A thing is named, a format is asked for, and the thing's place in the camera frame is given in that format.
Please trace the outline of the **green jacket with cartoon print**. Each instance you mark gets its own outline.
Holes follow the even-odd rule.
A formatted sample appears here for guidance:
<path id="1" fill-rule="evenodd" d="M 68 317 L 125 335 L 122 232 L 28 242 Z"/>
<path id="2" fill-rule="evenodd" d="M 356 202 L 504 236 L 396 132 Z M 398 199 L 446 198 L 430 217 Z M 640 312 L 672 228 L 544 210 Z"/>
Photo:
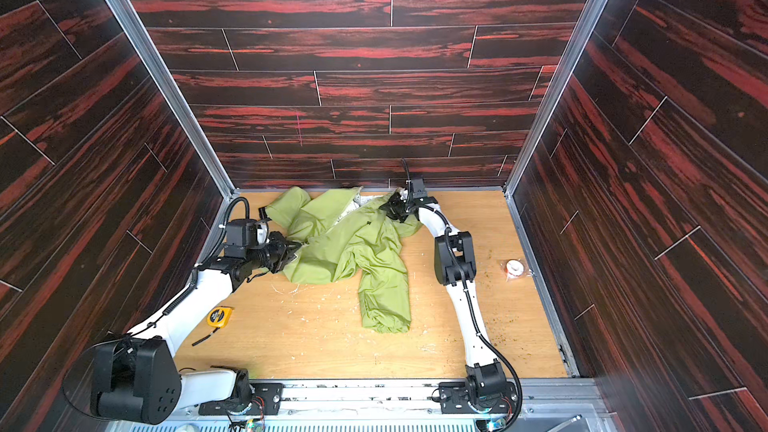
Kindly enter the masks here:
<path id="1" fill-rule="evenodd" d="M 295 284 L 323 285 L 362 274 L 358 298 L 362 325 L 379 333 L 405 333 L 411 326 L 409 275 L 402 241 L 421 228 L 414 217 L 400 222 L 381 209 L 395 195 L 364 196 L 361 189 L 330 189 L 312 198 L 293 187 L 266 207 L 289 240 L 296 258 L 282 270 Z"/>

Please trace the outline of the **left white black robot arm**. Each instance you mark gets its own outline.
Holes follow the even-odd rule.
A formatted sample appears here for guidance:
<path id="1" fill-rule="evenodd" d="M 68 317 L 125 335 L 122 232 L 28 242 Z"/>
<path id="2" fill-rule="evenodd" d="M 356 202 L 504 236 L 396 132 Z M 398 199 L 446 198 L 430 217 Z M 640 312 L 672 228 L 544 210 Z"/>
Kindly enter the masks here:
<path id="1" fill-rule="evenodd" d="M 218 246 L 218 256 L 196 265 L 188 285 L 148 319 L 82 352 L 91 363 L 88 406 L 75 402 L 65 385 L 60 387 L 62 398 L 93 420 L 150 425 L 190 405 L 230 398 L 248 404 L 251 392 L 243 371 L 182 373 L 174 356 L 221 301 L 253 278 L 281 271 L 300 247 L 279 232 L 268 233 L 256 244 L 237 240 Z"/>

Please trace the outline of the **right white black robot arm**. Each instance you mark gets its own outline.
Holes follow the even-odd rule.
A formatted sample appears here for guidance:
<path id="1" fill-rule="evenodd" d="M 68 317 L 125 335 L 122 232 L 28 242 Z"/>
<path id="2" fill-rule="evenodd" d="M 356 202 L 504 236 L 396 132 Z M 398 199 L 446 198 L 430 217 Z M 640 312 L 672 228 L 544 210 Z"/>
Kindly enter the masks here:
<path id="1" fill-rule="evenodd" d="M 452 301 L 464 343 L 467 405 L 481 413 L 503 405 L 505 425 L 510 426 L 522 411 L 522 385 L 509 360 L 488 338 L 477 299 L 471 234 L 449 221 L 421 179 L 409 180 L 381 209 L 399 222 L 415 217 L 434 238 L 436 280 Z"/>

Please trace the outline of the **yellow tape measure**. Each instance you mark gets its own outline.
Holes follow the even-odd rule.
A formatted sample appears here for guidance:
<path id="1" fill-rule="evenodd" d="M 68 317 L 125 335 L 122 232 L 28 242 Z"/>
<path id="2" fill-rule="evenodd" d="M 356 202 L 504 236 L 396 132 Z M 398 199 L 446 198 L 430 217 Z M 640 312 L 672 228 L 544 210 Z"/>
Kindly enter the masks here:
<path id="1" fill-rule="evenodd" d="M 227 326 L 234 309 L 228 306 L 219 306 L 212 309 L 205 319 L 205 323 L 211 328 L 210 332 L 192 343 L 192 346 L 198 346 L 213 337 L 219 330 Z"/>

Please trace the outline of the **small white tape roll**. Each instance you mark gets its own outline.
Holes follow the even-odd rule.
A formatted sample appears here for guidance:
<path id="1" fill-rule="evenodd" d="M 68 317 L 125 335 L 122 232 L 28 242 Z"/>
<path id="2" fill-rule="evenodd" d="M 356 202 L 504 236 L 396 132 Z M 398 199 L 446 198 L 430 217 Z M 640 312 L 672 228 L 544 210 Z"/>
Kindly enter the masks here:
<path id="1" fill-rule="evenodd" d="M 527 266 L 523 260 L 510 259 L 503 264 L 505 277 L 507 280 L 513 280 L 524 277 L 528 273 Z"/>

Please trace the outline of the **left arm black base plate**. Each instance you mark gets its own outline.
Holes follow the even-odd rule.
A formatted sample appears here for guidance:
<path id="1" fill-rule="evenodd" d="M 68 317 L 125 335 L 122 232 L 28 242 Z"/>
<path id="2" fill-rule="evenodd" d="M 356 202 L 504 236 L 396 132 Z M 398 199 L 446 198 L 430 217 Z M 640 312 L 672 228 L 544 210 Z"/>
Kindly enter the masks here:
<path id="1" fill-rule="evenodd" d="M 198 407 L 201 416 L 277 416 L 282 404 L 284 384 L 280 382 L 251 382 L 245 398 L 231 397 L 222 401 L 205 402 Z"/>

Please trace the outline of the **metal front rail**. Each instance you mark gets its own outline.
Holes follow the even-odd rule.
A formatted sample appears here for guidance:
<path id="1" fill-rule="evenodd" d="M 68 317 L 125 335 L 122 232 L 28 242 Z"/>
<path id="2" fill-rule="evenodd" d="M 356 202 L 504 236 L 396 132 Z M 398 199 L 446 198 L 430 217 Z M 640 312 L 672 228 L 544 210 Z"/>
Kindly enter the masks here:
<path id="1" fill-rule="evenodd" d="M 449 379 L 254 380 L 284 384 L 277 416 L 201 416 L 174 412 L 159 431 L 475 431 L 506 414 L 442 414 L 430 399 Z M 525 379 L 514 431 L 615 431 L 591 379 Z"/>

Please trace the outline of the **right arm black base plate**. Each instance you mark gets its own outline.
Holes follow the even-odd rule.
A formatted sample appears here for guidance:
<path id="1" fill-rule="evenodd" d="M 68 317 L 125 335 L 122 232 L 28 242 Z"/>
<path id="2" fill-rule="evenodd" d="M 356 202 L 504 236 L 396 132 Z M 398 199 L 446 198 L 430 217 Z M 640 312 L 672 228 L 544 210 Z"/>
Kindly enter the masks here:
<path id="1" fill-rule="evenodd" d="M 490 396 L 473 397 L 464 381 L 439 382 L 430 396 L 442 414 L 506 414 L 512 415 L 517 407 L 518 396 L 511 383 L 505 390 Z"/>

